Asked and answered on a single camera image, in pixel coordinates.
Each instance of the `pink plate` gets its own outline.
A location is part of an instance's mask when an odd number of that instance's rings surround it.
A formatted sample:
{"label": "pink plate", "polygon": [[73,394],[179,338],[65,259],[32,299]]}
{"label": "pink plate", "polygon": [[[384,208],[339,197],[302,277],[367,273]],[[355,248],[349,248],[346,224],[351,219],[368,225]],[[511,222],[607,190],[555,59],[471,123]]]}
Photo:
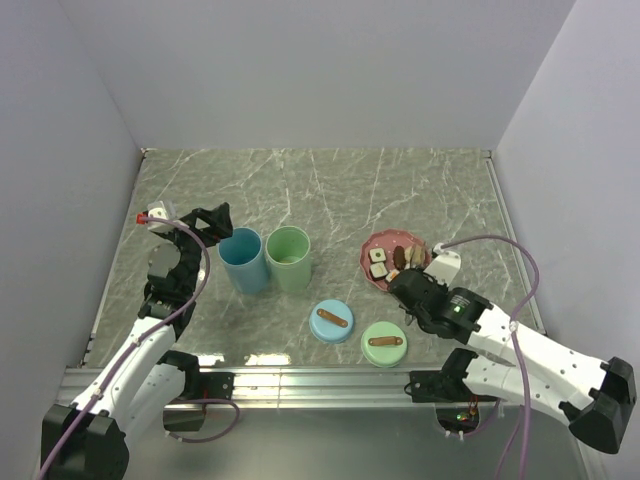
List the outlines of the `pink plate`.
{"label": "pink plate", "polygon": [[391,271],[396,268],[393,265],[393,250],[400,245],[403,248],[408,248],[411,245],[420,244],[425,247],[427,250],[427,264],[431,263],[431,255],[429,249],[426,248],[426,245],[423,240],[414,237],[406,230],[396,230],[394,228],[390,228],[388,230],[383,230],[382,232],[376,232],[369,237],[369,240],[362,244],[360,247],[360,266],[362,267],[362,271],[364,272],[364,276],[367,277],[369,282],[373,283],[376,287],[378,287],[382,291],[387,291],[387,282],[384,278],[379,280],[374,280],[371,276],[371,272],[369,271],[369,267],[371,266],[371,258],[369,258],[369,250],[372,248],[384,248],[387,260],[384,262],[384,266],[387,267],[387,271]]}

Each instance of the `green cup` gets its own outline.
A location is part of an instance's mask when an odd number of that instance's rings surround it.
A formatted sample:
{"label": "green cup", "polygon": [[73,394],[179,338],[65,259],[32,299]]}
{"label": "green cup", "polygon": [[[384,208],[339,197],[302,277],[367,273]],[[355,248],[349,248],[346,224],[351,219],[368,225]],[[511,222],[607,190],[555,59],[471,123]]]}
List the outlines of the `green cup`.
{"label": "green cup", "polygon": [[298,227],[280,227],[267,238],[271,277],[285,292],[301,292],[311,281],[311,240]]}

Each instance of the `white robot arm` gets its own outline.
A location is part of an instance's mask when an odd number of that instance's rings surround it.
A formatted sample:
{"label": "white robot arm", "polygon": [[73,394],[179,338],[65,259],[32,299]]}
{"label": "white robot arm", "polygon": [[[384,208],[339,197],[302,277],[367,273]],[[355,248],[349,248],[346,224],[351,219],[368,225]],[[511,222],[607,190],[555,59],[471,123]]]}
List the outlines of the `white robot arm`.
{"label": "white robot arm", "polygon": [[[424,271],[400,272],[389,291],[420,329],[473,350],[454,350],[441,372],[411,384],[412,397],[442,401],[475,394],[524,404],[511,336],[517,328],[532,408],[568,426],[587,445],[617,453],[636,403],[631,365],[616,357],[605,362],[580,354],[510,322],[508,314],[474,292],[449,289],[460,269],[460,255],[439,244],[434,256]],[[488,354],[499,361],[485,357]]]}
{"label": "white robot arm", "polygon": [[[203,250],[232,235],[229,205],[177,219],[170,203],[155,202],[138,221],[169,243],[151,254],[144,301],[122,347],[71,405],[54,405],[45,415],[38,479],[122,478],[129,448],[167,404],[230,397],[231,388],[221,396],[213,391],[231,374],[202,374],[197,357],[170,350],[203,286],[197,286]],[[206,226],[196,227],[198,221]]]}

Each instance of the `marble tabletop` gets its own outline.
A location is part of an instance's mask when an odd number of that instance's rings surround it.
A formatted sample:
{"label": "marble tabletop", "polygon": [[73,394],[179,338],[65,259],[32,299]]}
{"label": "marble tabletop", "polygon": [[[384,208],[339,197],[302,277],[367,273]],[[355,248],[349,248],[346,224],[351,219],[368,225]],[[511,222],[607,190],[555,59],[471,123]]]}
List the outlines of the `marble tabletop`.
{"label": "marble tabletop", "polygon": [[[427,335],[415,323],[405,326],[397,302],[365,280],[360,246],[387,228],[406,229],[431,246],[480,233],[506,235],[488,161],[473,149],[147,151],[88,365],[106,365],[136,319],[148,255],[162,240],[137,226],[135,213],[158,199],[172,200],[179,215],[226,201],[234,226],[266,238],[278,226],[296,225],[312,241],[313,278],[300,294],[269,285],[258,295],[241,295],[212,251],[212,277],[177,350],[209,365],[362,364],[362,333],[388,320],[407,334],[405,363],[442,364],[457,344]],[[506,311],[524,296],[510,246],[480,241],[457,251],[463,265],[455,285]],[[339,345],[321,343],[309,330],[312,307],[328,298],[346,302],[356,319],[353,335]],[[519,319],[536,327],[530,308]]]}

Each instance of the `green lid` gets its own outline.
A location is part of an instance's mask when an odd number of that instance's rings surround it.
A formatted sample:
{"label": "green lid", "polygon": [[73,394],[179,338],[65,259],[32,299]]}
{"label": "green lid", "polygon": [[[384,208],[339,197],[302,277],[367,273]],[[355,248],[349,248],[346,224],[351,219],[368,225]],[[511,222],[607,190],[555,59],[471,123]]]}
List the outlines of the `green lid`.
{"label": "green lid", "polygon": [[[369,345],[370,338],[400,337],[401,345],[385,345],[374,347]],[[362,353],[376,367],[394,367],[407,353],[407,336],[400,327],[391,322],[377,322],[362,334]]]}

